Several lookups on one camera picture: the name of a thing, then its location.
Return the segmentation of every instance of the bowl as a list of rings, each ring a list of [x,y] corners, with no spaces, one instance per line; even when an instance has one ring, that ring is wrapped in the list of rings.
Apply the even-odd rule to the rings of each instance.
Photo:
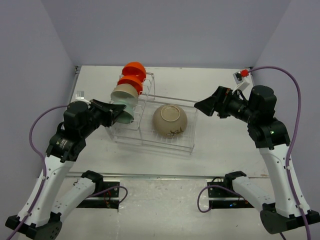
[[[186,130],[188,118],[181,107],[174,104],[166,104],[155,110],[152,122],[154,129],[161,136],[174,138]]]
[[[143,83],[147,77],[147,72],[145,67],[138,61],[129,62],[122,69],[122,75],[134,75],[141,83]]]
[[[134,75],[123,76],[122,78],[120,78],[120,80],[117,83],[117,85],[120,85],[120,84],[132,85],[135,88],[138,95],[140,95],[143,91],[143,85],[141,81]]]
[[[134,107],[138,103],[139,96],[137,90],[131,84],[123,83],[115,87],[110,97],[114,102],[125,100]]]
[[[126,102],[125,100],[118,100],[113,102],[116,105],[126,105],[126,108],[123,110],[123,113],[117,118],[116,122],[121,124],[130,124],[134,120],[134,109],[133,107]]]

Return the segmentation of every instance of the cable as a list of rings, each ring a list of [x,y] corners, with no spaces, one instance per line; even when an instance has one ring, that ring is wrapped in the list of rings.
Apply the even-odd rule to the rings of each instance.
[[[107,188],[107,189],[105,189],[105,190],[103,190],[103,191],[100,191],[100,192],[91,194],[91,195],[89,195],[87,198],[96,197],[96,196],[98,196],[98,195],[104,194],[104,193],[109,192],[109,191],[111,191],[111,190],[113,190],[113,189],[116,189],[116,188],[124,189],[124,190],[125,190],[125,195],[124,195],[124,197],[119,201],[119,204],[120,204],[120,203],[122,203],[122,202],[126,199],[126,197],[128,196],[128,189],[127,189],[126,187],[124,187],[124,186],[112,186],[112,187],[109,187],[109,188]]]
[[[39,196],[44,188],[44,185],[45,185],[45,181],[46,181],[46,178],[47,178],[47,167],[46,167],[46,162],[45,162],[45,156],[35,147],[34,143],[33,143],[33,140],[32,140],[32,134],[33,134],[33,131],[34,131],[34,128],[37,124],[37,122],[44,116],[46,115],[47,113],[53,111],[53,110],[56,110],[56,109],[60,109],[60,108],[66,108],[67,106],[66,105],[62,105],[62,106],[55,106],[55,107],[52,107],[50,109],[48,109],[47,111],[45,111],[44,113],[42,113],[40,116],[38,116],[38,118],[33,122],[31,128],[30,128],[30,131],[29,131],[29,144],[32,148],[33,151],[35,151],[36,154],[38,154],[41,158],[41,162],[42,162],[42,171],[43,171],[43,179],[40,183],[40,186],[39,186],[39,190],[38,192],[36,193],[35,197],[34,197],[34,200],[33,202],[31,203],[28,211],[27,211],[27,215],[21,220],[21,222],[19,223],[19,225],[15,228],[15,230],[13,230],[13,232],[7,237],[6,240],[10,240],[13,238],[13,236],[19,231],[19,229],[21,228],[21,226],[25,223],[25,221],[27,220],[27,218],[29,217],[29,214],[31,213],[31,211],[34,209],[38,199],[39,199]]]
[[[209,185],[209,186],[206,186],[206,187],[204,187],[204,188],[200,191],[200,193],[199,193],[199,195],[198,195],[198,198],[197,198],[197,200],[196,200],[196,206],[198,207],[199,211],[200,211],[201,213],[203,213],[203,214],[209,212],[209,211],[212,209],[211,207],[209,207],[207,210],[201,210],[201,208],[200,208],[200,203],[199,203],[199,202],[200,202],[201,194],[202,194],[205,190],[210,189],[210,188],[223,189],[223,190],[225,190],[225,191],[227,191],[227,192],[229,192],[229,193],[231,193],[231,194],[235,194],[235,195],[240,196],[240,197],[242,198],[242,196],[241,196],[239,193],[236,193],[236,192],[234,192],[234,191],[232,191],[232,190],[230,190],[230,189],[228,189],[228,188],[225,188],[225,187],[223,187],[223,186],[219,186],[219,185]]]
[[[282,232],[280,232],[280,236],[282,237],[283,240],[287,240],[285,235]]]
[[[275,70],[279,70],[279,71],[287,74],[292,79],[292,81],[293,81],[293,83],[294,83],[294,85],[296,87],[296,91],[297,91],[297,95],[298,95],[298,108],[297,108],[297,113],[296,113],[296,119],[295,119],[294,131],[293,131],[291,144],[289,146],[288,152],[286,153],[286,157],[285,157],[285,166],[287,167],[286,173],[287,173],[287,176],[288,176],[288,182],[289,182],[290,189],[292,191],[294,200],[296,202],[296,205],[300,206],[301,203],[299,201],[299,197],[298,197],[298,195],[296,193],[296,190],[295,190],[295,186],[294,186],[294,183],[293,183],[293,180],[292,180],[290,169],[288,168],[289,165],[290,165],[290,155],[291,155],[292,149],[294,147],[294,144],[296,142],[297,133],[298,133],[298,126],[299,126],[299,121],[300,121],[300,114],[301,114],[301,91],[300,91],[300,87],[299,87],[299,84],[298,84],[297,80],[295,79],[295,77],[291,73],[289,73],[288,71],[284,70],[281,67],[277,67],[277,66],[259,66],[259,67],[255,67],[255,68],[249,70],[248,73],[252,73],[252,72],[260,70],[260,69],[275,69]],[[299,207],[299,211],[301,213],[301,216],[302,216],[302,219],[303,219],[303,223],[305,225],[305,231],[306,231],[307,240],[311,240],[310,227],[309,227],[306,215],[304,213],[304,210]]]
[[[222,182],[223,177],[220,177],[220,176],[216,176],[216,177],[214,177],[214,178],[212,179],[212,181],[211,181],[211,184],[213,184],[213,183],[214,183],[214,181],[215,181],[216,179],[220,179],[220,183],[221,183],[221,182]]]

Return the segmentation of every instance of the white enclosure wall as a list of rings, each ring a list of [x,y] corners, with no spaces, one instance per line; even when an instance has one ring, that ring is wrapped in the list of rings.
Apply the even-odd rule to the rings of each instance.
[[[292,152],[294,167],[310,207],[320,211],[320,1],[292,0],[279,26],[256,63],[285,68],[298,81],[302,111],[298,136]],[[297,114],[297,90],[281,72],[260,70],[256,84],[270,86],[277,96],[276,116],[287,125],[292,137]],[[311,226],[319,239],[319,224]]]
[[[40,0],[0,1],[0,239],[5,227],[26,203],[40,173],[40,158],[28,134],[46,109],[66,104],[75,68]],[[34,131],[44,152],[62,111],[45,117]]]
[[[77,65],[253,66],[290,0],[42,0]]]

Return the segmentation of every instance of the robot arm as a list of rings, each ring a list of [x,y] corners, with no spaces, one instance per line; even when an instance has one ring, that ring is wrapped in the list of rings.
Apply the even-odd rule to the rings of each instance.
[[[194,105],[207,116],[217,112],[222,119],[233,116],[247,123],[249,136],[268,169],[275,199],[250,182],[243,172],[226,174],[224,186],[243,196],[260,212],[261,221],[270,234],[304,226],[302,213],[308,224],[320,222],[319,213],[310,210],[301,192],[292,161],[286,166],[290,139],[286,126],[274,117],[276,101],[274,91],[267,86],[254,86],[248,100],[239,89],[233,91],[219,86],[212,96]],[[287,170],[299,196],[299,206],[290,188]]]
[[[18,232],[34,240],[56,239],[69,213],[90,194],[101,191],[103,185],[100,174],[87,171],[69,192],[55,200],[66,174],[86,146],[85,139],[100,125],[112,126],[125,107],[97,100],[91,100],[89,105],[83,101],[70,103],[46,150],[46,178],[42,171],[25,206],[5,225],[14,230],[28,216]],[[42,192],[32,212],[28,212],[44,178]]]

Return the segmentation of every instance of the beige ceramic bowl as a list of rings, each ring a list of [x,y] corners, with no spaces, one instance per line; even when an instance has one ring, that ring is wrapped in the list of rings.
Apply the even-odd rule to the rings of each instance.
[[[188,125],[185,111],[173,104],[162,105],[155,110],[152,121],[155,130],[166,138],[182,134]]]
[[[128,83],[117,85],[111,93],[111,100],[114,102],[125,101],[132,107],[138,103],[138,92],[134,86]]]

